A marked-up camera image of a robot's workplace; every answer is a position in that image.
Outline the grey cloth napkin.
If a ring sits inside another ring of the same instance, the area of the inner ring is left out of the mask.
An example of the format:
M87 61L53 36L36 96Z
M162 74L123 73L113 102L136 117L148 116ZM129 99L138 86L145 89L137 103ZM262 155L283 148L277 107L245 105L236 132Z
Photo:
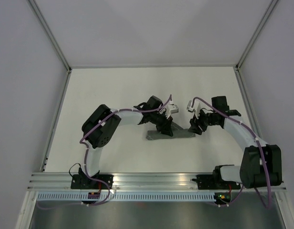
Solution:
M178 124L172 122L171 125L173 136L168 136L157 132L156 130L147 131L146 139L152 140L163 140L163 139L181 139L181 138L194 138L195 134L184 129Z

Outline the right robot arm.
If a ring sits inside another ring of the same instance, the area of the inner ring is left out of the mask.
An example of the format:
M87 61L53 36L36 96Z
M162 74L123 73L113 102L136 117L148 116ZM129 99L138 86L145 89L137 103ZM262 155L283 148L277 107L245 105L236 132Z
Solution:
M278 145L270 145L261 139L248 125L236 109L230 109L225 96L212 98L205 112L199 103L203 99L195 97L189 101L187 111L193 113L189 132L201 135L210 126L225 130L243 151L239 166L219 165L213 170L212 184L223 188L229 182L242 184L245 188L272 187L281 185L282 157Z

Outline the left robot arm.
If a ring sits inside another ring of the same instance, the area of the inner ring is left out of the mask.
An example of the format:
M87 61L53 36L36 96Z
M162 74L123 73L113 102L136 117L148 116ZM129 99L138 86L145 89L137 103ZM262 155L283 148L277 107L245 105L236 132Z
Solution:
M78 172L80 187L93 189L99 186L101 152L111 140L117 127L152 123L156 127L156 133L172 137L172 114L178 112L179 108L171 97L163 103L154 95L147 102L132 108L111 109L104 104L100 105L81 128L83 137L80 143L86 145L87 150L84 166Z

